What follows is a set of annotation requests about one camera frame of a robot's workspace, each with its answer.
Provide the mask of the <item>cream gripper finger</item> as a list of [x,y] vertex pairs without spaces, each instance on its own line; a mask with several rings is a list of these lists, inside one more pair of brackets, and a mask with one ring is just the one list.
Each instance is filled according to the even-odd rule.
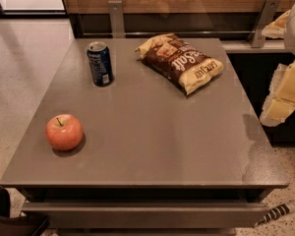
[[264,126],[276,127],[284,123],[294,111],[295,60],[289,65],[279,64],[274,71],[260,121]]
[[262,35],[269,38],[284,38],[284,33],[290,10],[284,12],[275,21],[271,22],[262,30]]

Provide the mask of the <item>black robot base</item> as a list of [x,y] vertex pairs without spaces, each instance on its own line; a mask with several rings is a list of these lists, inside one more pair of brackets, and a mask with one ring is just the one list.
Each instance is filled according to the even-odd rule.
[[9,192],[0,186],[0,236],[40,236],[48,226],[45,215],[12,217]]

